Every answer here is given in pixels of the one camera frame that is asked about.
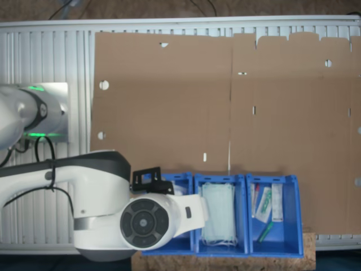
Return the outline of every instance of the green pen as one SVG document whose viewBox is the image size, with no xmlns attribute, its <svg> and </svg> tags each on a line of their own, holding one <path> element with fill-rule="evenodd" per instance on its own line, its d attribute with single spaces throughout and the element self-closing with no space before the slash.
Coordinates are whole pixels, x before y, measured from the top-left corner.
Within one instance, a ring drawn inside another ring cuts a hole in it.
<svg viewBox="0 0 361 271">
<path fill-rule="evenodd" d="M 261 234 L 261 236 L 259 236 L 258 238 L 258 243 L 262 243 L 262 241 L 265 239 L 265 237 L 267 236 L 267 234 L 270 232 L 270 230 L 273 227 L 273 221 L 271 221 L 268 225 L 267 228 L 263 231 L 263 233 Z"/>
</svg>

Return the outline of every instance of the blue bin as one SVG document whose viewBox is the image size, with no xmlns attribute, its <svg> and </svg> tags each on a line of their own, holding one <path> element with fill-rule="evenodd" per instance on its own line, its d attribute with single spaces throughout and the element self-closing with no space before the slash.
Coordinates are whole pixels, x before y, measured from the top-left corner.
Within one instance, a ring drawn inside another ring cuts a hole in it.
<svg viewBox="0 0 361 271">
<path fill-rule="evenodd" d="M 261 243 L 258 242 L 258 238 L 263 233 L 268 223 L 272 221 L 272 212 L 266 224 L 256 218 L 252 218 L 251 183 L 259 184 L 256 210 L 261 201 L 263 189 L 265 187 L 271 187 L 272 183 L 283 184 L 283 222 L 274 222 L 273 227 Z M 247 174 L 246 184 L 248 194 L 250 255 L 255 257 L 303 257 L 301 203 L 297 177 L 294 175 L 263 177 Z"/>
<path fill-rule="evenodd" d="M 207 246 L 202 242 L 201 229 L 195 230 L 196 255 L 199 257 L 247 257 L 248 256 L 248 233 L 247 233 L 247 208 L 246 189 L 243 175 L 237 176 L 205 176 L 195 175 L 195 194 L 199 193 L 199 187 L 204 183 L 234 183 L 235 185 L 235 222 L 237 234 L 237 246 Z"/>
<path fill-rule="evenodd" d="M 162 174 L 166 181 L 174 181 L 178 186 L 187 190 L 187 195 L 193 194 L 193 177 L 191 172 L 179 174 Z M 156 250 L 147 250 L 142 252 L 143 255 L 193 255 L 194 254 L 194 230 L 183 233 L 166 245 Z"/>
</svg>

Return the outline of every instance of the cardboard sheet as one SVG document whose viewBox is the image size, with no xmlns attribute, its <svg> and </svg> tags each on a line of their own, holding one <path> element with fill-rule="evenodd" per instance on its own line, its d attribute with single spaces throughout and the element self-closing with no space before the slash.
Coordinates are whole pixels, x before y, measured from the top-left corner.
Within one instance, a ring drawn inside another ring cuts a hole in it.
<svg viewBox="0 0 361 271">
<path fill-rule="evenodd" d="M 97 33 L 91 149 L 132 170 L 227 174 L 229 155 L 232 174 L 295 174 L 304 225 L 361 233 L 360 37 L 255 40 Z"/>
<path fill-rule="evenodd" d="M 92 150 L 116 149 L 132 171 L 227 174 L 231 40 L 97 33 L 95 51 Z"/>
<path fill-rule="evenodd" d="M 234 43 L 231 172 L 295 174 L 305 225 L 361 233 L 361 88 L 349 41 L 297 33 L 262 37 L 257 48 L 252 34 Z"/>
</svg>

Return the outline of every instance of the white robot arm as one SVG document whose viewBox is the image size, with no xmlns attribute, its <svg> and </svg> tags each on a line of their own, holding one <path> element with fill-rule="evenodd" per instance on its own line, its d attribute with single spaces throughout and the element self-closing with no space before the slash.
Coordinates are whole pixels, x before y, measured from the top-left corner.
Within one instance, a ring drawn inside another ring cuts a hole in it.
<svg viewBox="0 0 361 271">
<path fill-rule="evenodd" d="M 13 146 L 24 132 L 52 133 L 64 114 L 44 88 L 0 86 L 0 150 Z"/>
<path fill-rule="evenodd" d="M 19 191 L 48 186 L 52 161 L 0 169 L 0 206 Z M 199 195 L 144 194 L 130 200 L 130 164 L 103 151 L 55 162 L 55 183 L 74 186 L 74 246 L 93 261 L 159 248 L 207 220 Z"/>
</svg>

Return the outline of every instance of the surgical mask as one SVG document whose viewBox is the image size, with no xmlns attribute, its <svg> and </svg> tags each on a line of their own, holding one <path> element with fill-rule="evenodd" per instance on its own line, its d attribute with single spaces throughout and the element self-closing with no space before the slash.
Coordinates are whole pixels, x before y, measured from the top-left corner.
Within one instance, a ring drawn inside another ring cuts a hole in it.
<svg viewBox="0 0 361 271">
<path fill-rule="evenodd" d="M 208 207 L 209 218 L 202 228 L 202 241 L 207 246 L 237 245 L 234 196 L 231 183 L 205 183 L 202 197 Z"/>
</svg>

